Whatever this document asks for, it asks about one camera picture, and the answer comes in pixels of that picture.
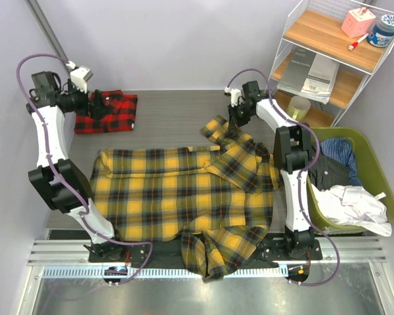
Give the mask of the yellow plaid long sleeve shirt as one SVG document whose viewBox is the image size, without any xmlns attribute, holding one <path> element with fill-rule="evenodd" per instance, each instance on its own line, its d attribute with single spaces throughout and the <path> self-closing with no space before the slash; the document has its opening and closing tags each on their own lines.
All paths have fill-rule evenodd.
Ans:
<svg viewBox="0 0 394 315">
<path fill-rule="evenodd" d="M 217 116 L 210 146 L 107 149 L 90 184 L 100 213 L 130 242 L 181 241 L 186 269 L 206 279 L 236 272 L 267 235 L 283 180 L 266 146 Z"/>
</svg>

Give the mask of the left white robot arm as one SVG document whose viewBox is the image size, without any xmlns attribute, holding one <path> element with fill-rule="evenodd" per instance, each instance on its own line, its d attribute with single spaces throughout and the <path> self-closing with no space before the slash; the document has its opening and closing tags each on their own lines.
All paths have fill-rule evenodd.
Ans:
<svg viewBox="0 0 394 315">
<path fill-rule="evenodd" d="M 37 167 L 28 179 L 52 210 L 72 217 L 88 233 L 91 243 L 86 248 L 94 259 L 121 261 L 127 246 L 119 232 L 106 220 L 92 201 L 86 176 L 70 160 L 64 138 L 65 115 L 69 112 L 102 117 L 104 106 L 89 100 L 87 80 L 91 70 L 76 67 L 65 84 L 57 73 L 32 75 L 34 88 L 29 91 L 26 107 L 37 129 L 39 153 Z"/>
</svg>

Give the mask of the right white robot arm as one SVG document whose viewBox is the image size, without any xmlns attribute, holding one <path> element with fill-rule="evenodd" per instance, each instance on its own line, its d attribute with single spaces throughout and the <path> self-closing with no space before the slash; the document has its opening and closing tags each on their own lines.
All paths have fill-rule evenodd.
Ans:
<svg viewBox="0 0 394 315">
<path fill-rule="evenodd" d="M 273 161 L 282 176 L 286 194 L 286 224 L 282 248 L 290 259 L 304 259 L 315 246 L 315 231 L 309 216 L 308 169 L 318 159 L 313 153 L 313 131 L 291 118 L 256 81 L 241 89 L 227 85 L 230 130 L 247 124 L 253 116 L 262 119 L 274 132 Z"/>
</svg>

